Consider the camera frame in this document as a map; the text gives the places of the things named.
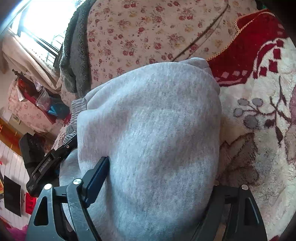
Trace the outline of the light grey sweatpants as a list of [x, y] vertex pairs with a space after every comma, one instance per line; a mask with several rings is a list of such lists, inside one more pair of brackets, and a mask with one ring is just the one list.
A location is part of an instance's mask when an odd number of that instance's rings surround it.
[[190, 240], [208, 204], [219, 160], [220, 88], [206, 60], [147, 65], [71, 104], [67, 137], [78, 148], [60, 184], [108, 156], [89, 215], [102, 240]]

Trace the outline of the blue box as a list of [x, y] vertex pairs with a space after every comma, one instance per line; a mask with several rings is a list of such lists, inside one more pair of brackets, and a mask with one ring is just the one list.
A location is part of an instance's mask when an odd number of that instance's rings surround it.
[[61, 99], [50, 98], [50, 108], [47, 113], [65, 119], [70, 113], [70, 108]]

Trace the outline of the grey fleece garment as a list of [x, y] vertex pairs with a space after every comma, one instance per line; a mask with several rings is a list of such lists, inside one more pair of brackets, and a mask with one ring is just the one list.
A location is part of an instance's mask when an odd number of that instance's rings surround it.
[[66, 30], [60, 62], [66, 89], [80, 98], [91, 87], [87, 22], [94, 3], [95, 1], [85, 1], [74, 12]]

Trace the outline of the beige curtain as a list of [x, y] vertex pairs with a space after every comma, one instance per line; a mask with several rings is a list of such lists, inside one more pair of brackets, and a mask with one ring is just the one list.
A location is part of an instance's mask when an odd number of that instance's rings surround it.
[[46, 64], [36, 53], [26, 48], [12, 31], [1, 36], [1, 72], [8, 72], [9, 65], [28, 75], [34, 82], [53, 93], [60, 93], [60, 71]]

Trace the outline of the bright window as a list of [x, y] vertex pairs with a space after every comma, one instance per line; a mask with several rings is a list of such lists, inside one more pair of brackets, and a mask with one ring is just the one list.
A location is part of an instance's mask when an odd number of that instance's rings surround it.
[[84, 1], [30, 1], [10, 26], [25, 47], [49, 65], [54, 64], [66, 29], [76, 9]]

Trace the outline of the red cream floral blanket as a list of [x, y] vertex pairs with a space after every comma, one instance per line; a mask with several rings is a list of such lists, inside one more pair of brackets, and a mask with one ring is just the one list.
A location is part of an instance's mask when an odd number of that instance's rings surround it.
[[222, 104], [217, 180], [248, 185], [268, 240], [295, 213], [295, 46], [270, 11], [242, 16], [209, 60]]

